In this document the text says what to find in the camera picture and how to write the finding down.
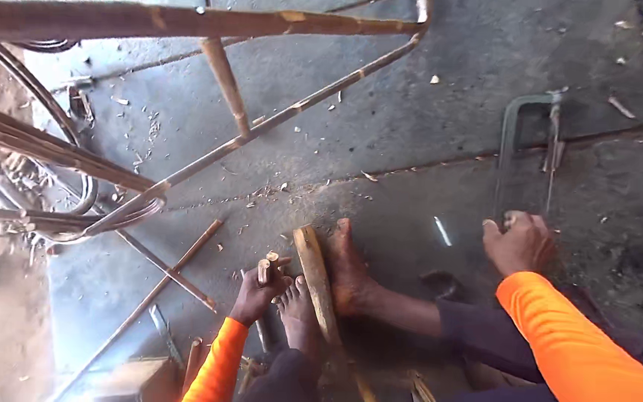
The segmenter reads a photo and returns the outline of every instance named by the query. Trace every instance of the dark pants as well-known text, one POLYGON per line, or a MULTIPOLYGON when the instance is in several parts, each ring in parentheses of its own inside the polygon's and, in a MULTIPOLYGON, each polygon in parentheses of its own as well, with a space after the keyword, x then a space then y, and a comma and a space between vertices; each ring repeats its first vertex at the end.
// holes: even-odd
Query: dark pants
MULTIPOLYGON (((612 325, 586 294, 577 287, 560 289, 592 322, 631 357, 643 364, 643 335, 612 325)), ((454 402, 555 401, 537 368, 532 350, 510 316, 503 310, 437 301, 444 329, 443 340, 452 342, 471 360, 537 383, 533 386, 498 388, 468 393, 454 402)), ((316 376, 308 360, 296 349, 282 352, 269 373, 257 379, 240 401, 317 401, 316 376)))

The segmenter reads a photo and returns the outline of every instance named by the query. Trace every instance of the wooden plank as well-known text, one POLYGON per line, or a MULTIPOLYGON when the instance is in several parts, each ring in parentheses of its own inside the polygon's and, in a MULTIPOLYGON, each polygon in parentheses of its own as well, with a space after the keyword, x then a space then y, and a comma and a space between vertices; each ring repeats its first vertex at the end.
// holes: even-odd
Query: wooden plank
POLYGON ((307 279, 311 302, 314 304, 321 333, 328 344, 341 348, 342 339, 339 336, 339 327, 336 326, 332 289, 329 286, 329 277, 326 274, 322 250, 314 228, 308 224, 295 229, 294 244, 297 246, 301 269, 307 279))

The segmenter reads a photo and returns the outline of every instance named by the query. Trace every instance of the hand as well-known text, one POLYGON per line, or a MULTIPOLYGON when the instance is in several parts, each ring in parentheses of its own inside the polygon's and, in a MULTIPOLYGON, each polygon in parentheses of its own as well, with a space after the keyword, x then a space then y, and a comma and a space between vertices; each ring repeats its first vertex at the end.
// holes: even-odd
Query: hand
POLYGON ((505 213, 505 234, 490 220, 483 221, 483 245, 490 261, 504 276, 541 270, 555 254, 555 246, 541 216, 521 211, 505 213))
MULTIPOLYGON (((280 258, 279 264, 289 264, 291 258, 280 258)), ((294 281, 289 276, 282 276, 277 269, 272 269, 271 280, 266 286, 261 286, 257 280, 257 269, 251 269, 242 277, 242 287, 237 295, 229 317, 245 326, 257 321, 269 306, 274 296, 279 296, 294 281)))

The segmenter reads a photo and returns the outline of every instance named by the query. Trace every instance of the wooden block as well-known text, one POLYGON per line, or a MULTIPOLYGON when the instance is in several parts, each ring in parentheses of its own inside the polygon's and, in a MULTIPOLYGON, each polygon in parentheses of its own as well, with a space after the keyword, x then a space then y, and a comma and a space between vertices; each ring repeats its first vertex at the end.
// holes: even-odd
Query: wooden block
POLYGON ((266 286, 272 277, 270 270, 272 269, 272 264, 269 260, 260 260, 257 262, 257 281, 260 285, 266 286))

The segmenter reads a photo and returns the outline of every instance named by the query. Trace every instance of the leg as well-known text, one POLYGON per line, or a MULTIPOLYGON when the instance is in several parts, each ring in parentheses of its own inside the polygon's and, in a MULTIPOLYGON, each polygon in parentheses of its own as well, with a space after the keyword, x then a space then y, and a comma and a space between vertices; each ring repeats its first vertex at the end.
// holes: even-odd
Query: leg
POLYGON ((447 300, 436 305, 381 287, 366 273, 352 242, 348 219, 339 221, 330 249, 337 314, 368 315, 406 331, 451 341, 476 361, 524 380, 542 382, 530 347, 505 311, 447 300))
POLYGON ((557 402, 545 384, 512 388, 497 388, 484 392, 465 393, 452 402, 557 402))
POLYGON ((319 325, 304 276, 281 295, 277 305, 289 349, 280 353, 269 372, 256 379, 242 401, 317 401, 319 325))
MULTIPOLYGON (((369 315, 407 331, 452 341, 476 361, 524 380, 544 382, 530 345, 505 311, 446 300, 439 301, 436 307, 382 288, 366 273, 364 261, 352 242, 348 219, 339 220, 330 246, 332 292, 339 315, 369 315)), ((643 364, 643 334, 613 327, 581 290, 560 290, 616 344, 643 364)))
POLYGON ((273 361, 269 372, 257 378, 238 402, 317 401, 316 369, 299 349, 287 349, 273 361))

